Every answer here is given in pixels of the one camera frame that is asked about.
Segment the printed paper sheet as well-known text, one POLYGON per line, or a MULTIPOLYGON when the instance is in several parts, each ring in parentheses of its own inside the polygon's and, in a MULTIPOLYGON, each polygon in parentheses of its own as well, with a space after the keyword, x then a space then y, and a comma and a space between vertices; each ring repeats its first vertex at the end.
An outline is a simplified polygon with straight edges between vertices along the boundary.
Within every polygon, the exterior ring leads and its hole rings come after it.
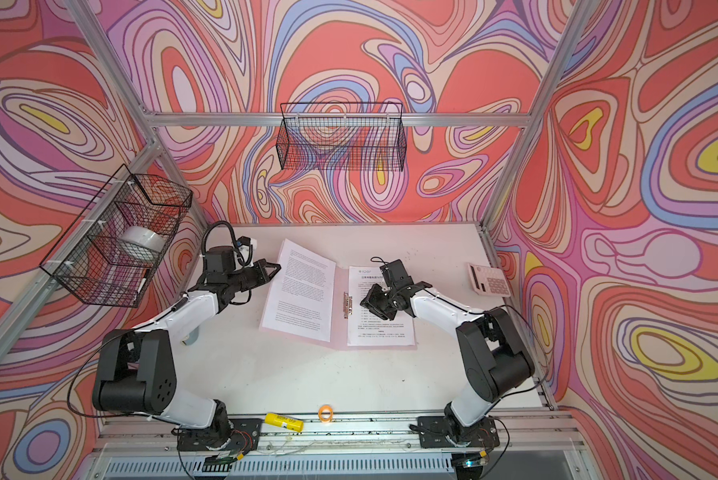
POLYGON ((383 320, 360 305, 371 287, 385 284, 379 267, 355 267, 348 270, 351 299, 347 317, 347 346, 352 348, 415 348, 413 319, 404 312, 393 320, 383 320))
POLYGON ((260 328, 305 341, 331 342, 337 264, 286 239, 260 328))

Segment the pink folder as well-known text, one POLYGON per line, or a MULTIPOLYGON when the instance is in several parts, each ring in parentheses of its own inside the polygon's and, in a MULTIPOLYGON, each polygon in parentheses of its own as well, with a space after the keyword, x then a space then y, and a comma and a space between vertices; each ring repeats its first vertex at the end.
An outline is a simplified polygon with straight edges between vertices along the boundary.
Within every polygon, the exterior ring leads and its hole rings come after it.
POLYGON ((261 320, 259 330, 272 333, 282 337, 298 340, 315 345, 329 347, 335 350, 415 350, 415 348, 352 348, 347 346, 347 320, 343 318, 343 296, 348 291, 348 270, 337 267, 335 269, 333 282, 333 298, 331 302, 332 317, 330 321, 330 339, 322 340, 314 338, 305 330, 301 332, 288 332, 282 326, 275 326, 273 322, 265 323, 261 320))

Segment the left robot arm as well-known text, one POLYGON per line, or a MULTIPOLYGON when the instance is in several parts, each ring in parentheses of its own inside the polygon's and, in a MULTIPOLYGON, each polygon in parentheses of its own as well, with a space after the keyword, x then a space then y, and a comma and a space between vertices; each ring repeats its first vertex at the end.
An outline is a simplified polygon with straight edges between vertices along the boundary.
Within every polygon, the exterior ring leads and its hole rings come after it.
POLYGON ((237 264, 234 248, 210 248, 198 281, 175 305, 133 329, 108 334, 92 390, 94 408, 156 418, 181 433, 197 433, 209 449, 226 444, 233 435, 226 405, 180 383, 173 347, 227 307, 240 306, 237 294, 250 294, 281 271, 280 264, 254 260, 253 253, 253 247, 243 248, 237 264))

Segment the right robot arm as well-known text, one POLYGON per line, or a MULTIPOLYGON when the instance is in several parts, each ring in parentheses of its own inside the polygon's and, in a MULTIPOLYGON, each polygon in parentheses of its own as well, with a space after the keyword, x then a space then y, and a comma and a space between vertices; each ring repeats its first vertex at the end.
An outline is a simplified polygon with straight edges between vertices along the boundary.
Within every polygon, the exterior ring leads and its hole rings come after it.
POLYGON ((386 321, 404 312, 439 327, 458 342, 467 385, 445 406, 441 427, 431 431, 420 426, 418 431, 465 445, 499 401, 535 375, 529 347, 505 309, 472 308, 428 282, 414 281, 400 260, 374 260, 380 264, 384 283, 372 285, 361 307, 386 321))

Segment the silver folder clip mechanism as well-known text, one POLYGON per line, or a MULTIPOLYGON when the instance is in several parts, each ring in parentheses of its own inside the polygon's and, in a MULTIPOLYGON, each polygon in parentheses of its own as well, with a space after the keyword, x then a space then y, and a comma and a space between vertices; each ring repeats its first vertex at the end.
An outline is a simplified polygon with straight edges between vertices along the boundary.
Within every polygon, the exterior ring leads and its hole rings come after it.
POLYGON ((353 314, 353 296, 345 292, 343 296, 343 318, 348 320, 353 314))

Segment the pink calculator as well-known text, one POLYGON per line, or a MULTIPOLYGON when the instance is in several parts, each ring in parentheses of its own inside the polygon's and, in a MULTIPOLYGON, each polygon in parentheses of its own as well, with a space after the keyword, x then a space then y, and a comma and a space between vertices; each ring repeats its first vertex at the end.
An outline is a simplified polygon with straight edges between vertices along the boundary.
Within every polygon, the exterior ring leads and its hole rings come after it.
POLYGON ((509 297, 510 285, 500 268, 467 264, 472 289, 482 296, 509 297))

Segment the grey blue stapler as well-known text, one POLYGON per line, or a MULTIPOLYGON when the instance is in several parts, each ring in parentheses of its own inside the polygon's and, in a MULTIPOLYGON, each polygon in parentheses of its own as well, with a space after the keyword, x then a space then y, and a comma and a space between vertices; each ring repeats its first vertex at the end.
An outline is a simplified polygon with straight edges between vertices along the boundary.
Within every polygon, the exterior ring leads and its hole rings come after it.
POLYGON ((199 338, 200 335, 200 329, 196 328, 192 330, 183 340, 182 343, 186 346, 193 345, 199 338))

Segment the white tape roll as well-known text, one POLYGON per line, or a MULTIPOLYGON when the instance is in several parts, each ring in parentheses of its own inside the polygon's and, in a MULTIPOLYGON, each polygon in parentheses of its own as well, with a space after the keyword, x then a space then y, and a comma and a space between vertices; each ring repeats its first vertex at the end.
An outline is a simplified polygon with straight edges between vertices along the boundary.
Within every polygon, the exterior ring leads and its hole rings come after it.
POLYGON ((119 236, 119 242, 132 256, 150 256, 162 251, 166 238, 148 228, 133 225, 119 236))

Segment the yellow glue stick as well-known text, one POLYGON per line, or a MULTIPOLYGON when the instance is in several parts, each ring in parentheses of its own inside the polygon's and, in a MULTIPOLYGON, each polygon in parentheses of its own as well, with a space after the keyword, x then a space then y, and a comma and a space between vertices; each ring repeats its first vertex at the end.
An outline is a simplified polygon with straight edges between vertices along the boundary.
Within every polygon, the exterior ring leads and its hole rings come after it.
POLYGON ((302 420, 273 412, 266 414, 264 422, 268 425, 296 433, 302 433, 304 430, 304 422, 302 420))

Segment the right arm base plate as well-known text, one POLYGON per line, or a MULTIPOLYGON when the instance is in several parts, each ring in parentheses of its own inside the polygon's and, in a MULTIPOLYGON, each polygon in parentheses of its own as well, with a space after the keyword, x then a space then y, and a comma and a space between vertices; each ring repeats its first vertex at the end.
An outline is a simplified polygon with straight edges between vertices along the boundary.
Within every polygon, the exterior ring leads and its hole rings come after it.
POLYGON ((409 429, 418 435, 424 449, 479 448, 490 452, 501 445, 495 421, 487 416, 467 427, 454 417, 419 416, 409 429))

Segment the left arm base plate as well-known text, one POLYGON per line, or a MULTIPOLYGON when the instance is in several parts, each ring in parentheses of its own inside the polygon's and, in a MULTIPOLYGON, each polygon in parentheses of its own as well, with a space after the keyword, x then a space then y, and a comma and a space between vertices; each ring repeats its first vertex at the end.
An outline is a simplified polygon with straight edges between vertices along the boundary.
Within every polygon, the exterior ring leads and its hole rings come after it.
POLYGON ((249 453, 258 448, 263 420, 231 418, 225 427, 204 429, 174 428, 180 452, 228 451, 249 453))

